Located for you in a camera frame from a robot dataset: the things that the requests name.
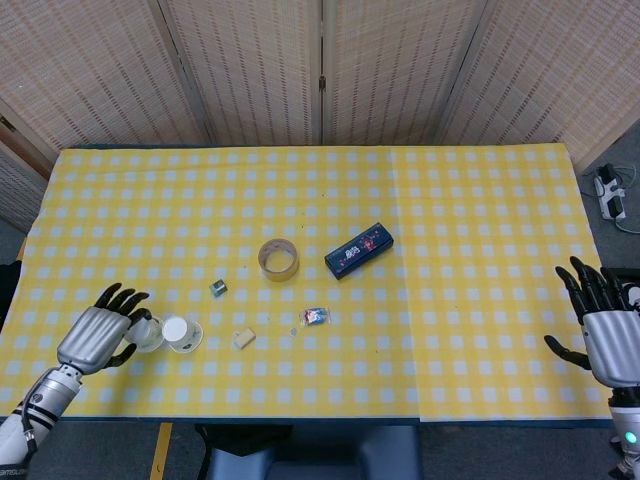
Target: floor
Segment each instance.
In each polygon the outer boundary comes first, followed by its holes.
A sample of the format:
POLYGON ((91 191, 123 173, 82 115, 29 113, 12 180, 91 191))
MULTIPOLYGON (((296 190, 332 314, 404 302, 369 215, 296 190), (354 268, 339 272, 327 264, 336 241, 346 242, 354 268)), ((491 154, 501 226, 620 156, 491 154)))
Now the floor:
MULTIPOLYGON (((640 123, 612 145, 594 164, 634 163, 640 170, 640 123)), ((580 188, 593 191, 587 175, 580 188)), ((583 197, 603 265, 640 268, 640 235, 619 232, 602 220, 597 200, 583 197)), ((630 218, 640 230, 640 178, 627 192, 630 218)), ((24 235, 0 222, 0 263, 10 262, 24 235)), ((159 424, 154 422, 62 421, 31 464, 31 480, 142 479, 151 472, 159 424)), ((521 428, 512 426, 421 427, 425 480, 599 479, 618 461, 608 447, 610 428, 521 428)), ((193 426, 175 424, 164 478, 195 479, 204 447, 193 426)))

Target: white eraser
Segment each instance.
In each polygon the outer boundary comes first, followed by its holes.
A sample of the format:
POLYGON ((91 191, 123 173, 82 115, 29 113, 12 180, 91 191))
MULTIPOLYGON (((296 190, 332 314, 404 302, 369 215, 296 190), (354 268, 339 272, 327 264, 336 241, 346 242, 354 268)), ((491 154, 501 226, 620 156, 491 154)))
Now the white eraser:
POLYGON ((244 329, 233 339, 233 343, 237 348, 242 350, 244 347, 249 345, 256 338, 256 334, 253 333, 253 330, 250 328, 244 329))

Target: yellow tape line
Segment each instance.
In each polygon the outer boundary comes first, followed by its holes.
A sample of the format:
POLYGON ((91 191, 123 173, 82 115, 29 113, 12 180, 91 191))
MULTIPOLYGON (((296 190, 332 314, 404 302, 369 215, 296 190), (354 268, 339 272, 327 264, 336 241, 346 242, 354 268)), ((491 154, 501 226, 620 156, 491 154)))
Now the yellow tape line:
POLYGON ((169 452, 169 441, 171 440, 172 423, 161 423, 158 431, 158 441, 156 442, 156 453, 153 455, 151 465, 151 475, 149 480, 162 480, 164 475, 164 465, 167 462, 169 452))

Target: eraser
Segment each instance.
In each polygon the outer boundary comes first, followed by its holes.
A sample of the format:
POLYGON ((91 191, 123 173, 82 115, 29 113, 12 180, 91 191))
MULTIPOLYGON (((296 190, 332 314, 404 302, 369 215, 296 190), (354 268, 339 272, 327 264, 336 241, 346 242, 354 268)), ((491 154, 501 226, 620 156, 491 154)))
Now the eraser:
POLYGON ((233 339, 233 343, 239 350, 253 342, 256 338, 256 334, 250 328, 245 328, 242 332, 237 334, 233 339))
POLYGON ((380 223, 376 223, 357 237, 324 257, 331 273, 340 280, 359 266, 377 257, 393 245, 393 237, 380 223))

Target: wicker panel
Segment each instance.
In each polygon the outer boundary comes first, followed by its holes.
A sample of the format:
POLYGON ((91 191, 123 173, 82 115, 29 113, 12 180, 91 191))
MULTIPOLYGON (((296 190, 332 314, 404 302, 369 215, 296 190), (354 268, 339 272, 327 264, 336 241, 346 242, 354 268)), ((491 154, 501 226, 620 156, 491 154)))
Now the wicker panel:
POLYGON ((0 85, 56 150, 203 140, 143 0, 3 2, 0 85))
POLYGON ((314 140, 317 2, 169 0, 219 144, 314 140))
POLYGON ((640 3, 497 2, 448 144, 566 143, 574 162, 640 99, 640 3))
POLYGON ((337 4, 328 143, 429 141, 484 1, 337 4))
POLYGON ((46 188, 46 180, 0 144, 0 218, 28 232, 46 188))

